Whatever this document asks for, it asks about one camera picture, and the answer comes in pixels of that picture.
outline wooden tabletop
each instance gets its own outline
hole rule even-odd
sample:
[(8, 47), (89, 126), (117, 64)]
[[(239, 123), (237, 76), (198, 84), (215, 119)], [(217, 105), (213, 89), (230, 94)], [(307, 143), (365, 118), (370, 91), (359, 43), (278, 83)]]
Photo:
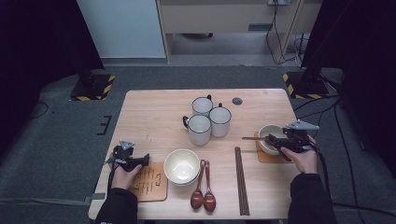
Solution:
[[(190, 142), (183, 116), (191, 116), (192, 101), (212, 95), (214, 105), (222, 103), (232, 113), (230, 131), (224, 137), (211, 136), (209, 143), (198, 147)], [(242, 100), (241, 105), (233, 103)], [(298, 174), (293, 163), (259, 162), (254, 136), (262, 126), (284, 127), (295, 121), (288, 95), (281, 89), (166, 90), (129, 91), (113, 134), (107, 160), (120, 139), (135, 142), (134, 157), (150, 154), (150, 162), (164, 162), (179, 148), (193, 150), (200, 160), (210, 161), (210, 187), (217, 206), (208, 213), (202, 206), (193, 210), (190, 197), (197, 182), (186, 186), (168, 183), (167, 198), (162, 202), (139, 203), (139, 219), (274, 219), (286, 218), (290, 205), (290, 182)], [(240, 216), (234, 148), (242, 150), (250, 216)], [(106, 192), (110, 169), (104, 165), (95, 193)], [(205, 195), (206, 180), (201, 190)], [(95, 219), (104, 200), (93, 200), (89, 217)]]

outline bowl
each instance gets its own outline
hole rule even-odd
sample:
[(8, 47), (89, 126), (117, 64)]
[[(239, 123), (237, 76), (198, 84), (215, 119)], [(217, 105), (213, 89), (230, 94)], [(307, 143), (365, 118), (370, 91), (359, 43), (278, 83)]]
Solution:
[(200, 160), (193, 151), (181, 148), (166, 157), (163, 169), (172, 183), (186, 186), (197, 179), (200, 172)]
[[(269, 124), (263, 126), (260, 131), (259, 131), (259, 137), (265, 137), (268, 136), (268, 134), (271, 134), (275, 136), (276, 138), (287, 138), (285, 134), (283, 134), (282, 127), (274, 125), (274, 124)], [(279, 152), (274, 146), (271, 146), (267, 144), (264, 140), (259, 141), (260, 143), (260, 148), (267, 154), (269, 155), (279, 155)]]

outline spoon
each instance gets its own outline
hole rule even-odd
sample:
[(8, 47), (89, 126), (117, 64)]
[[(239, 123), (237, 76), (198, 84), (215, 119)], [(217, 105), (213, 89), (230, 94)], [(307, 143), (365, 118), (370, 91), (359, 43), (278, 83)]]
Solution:
[(198, 187), (192, 193), (191, 199), (190, 199), (191, 207), (193, 209), (200, 208), (202, 203), (204, 202), (204, 195), (201, 192), (201, 180), (202, 180), (202, 175), (204, 174), (204, 167), (205, 167), (205, 161), (201, 160), (201, 171), (200, 171), (199, 177), (198, 177)]
[(212, 190), (210, 189), (209, 161), (205, 163), (205, 173), (206, 173), (207, 192), (204, 197), (204, 208), (208, 212), (213, 212), (216, 208), (216, 199), (215, 199), (215, 195), (213, 195)]

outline mug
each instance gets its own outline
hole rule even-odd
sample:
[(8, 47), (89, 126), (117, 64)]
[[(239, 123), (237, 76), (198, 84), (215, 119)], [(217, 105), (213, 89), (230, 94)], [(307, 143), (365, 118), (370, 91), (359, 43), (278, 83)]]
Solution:
[(212, 96), (198, 97), (192, 102), (192, 114), (209, 116), (210, 110), (213, 108)]
[(183, 124), (189, 129), (189, 138), (193, 144), (203, 146), (209, 142), (211, 122), (207, 116), (194, 115), (191, 118), (184, 116)]
[(216, 137), (226, 135), (230, 129), (231, 112), (219, 103), (218, 107), (213, 108), (209, 113), (212, 123), (212, 134)]

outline black sleeve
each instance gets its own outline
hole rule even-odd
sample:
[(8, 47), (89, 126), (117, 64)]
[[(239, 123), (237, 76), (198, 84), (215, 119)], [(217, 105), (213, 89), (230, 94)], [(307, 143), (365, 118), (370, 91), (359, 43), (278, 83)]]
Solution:
[(103, 203), (95, 223), (128, 223), (137, 222), (137, 198), (129, 190), (112, 189)]
[(319, 175), (297, 175), (290, 184), (290, 196), (289, 224), (337, 223)]

